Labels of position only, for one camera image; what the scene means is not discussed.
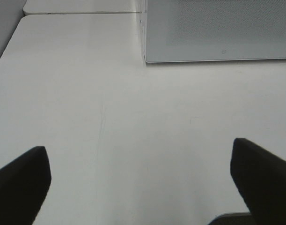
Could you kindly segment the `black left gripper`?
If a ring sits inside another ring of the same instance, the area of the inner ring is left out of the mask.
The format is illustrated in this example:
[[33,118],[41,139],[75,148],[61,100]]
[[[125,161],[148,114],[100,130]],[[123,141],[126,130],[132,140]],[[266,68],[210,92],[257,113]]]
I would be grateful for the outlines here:
[[286,161],[245,138],[236,138],[232,179],[249,212],[227,213],[209,225],[286,225]]

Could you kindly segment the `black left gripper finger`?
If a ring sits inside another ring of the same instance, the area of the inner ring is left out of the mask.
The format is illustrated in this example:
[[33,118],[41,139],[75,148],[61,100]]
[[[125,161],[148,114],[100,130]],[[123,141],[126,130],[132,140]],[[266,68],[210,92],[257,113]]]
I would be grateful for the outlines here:
[[0,225],[34,223],[51,184],[44,146],[36,146],[0,169]]

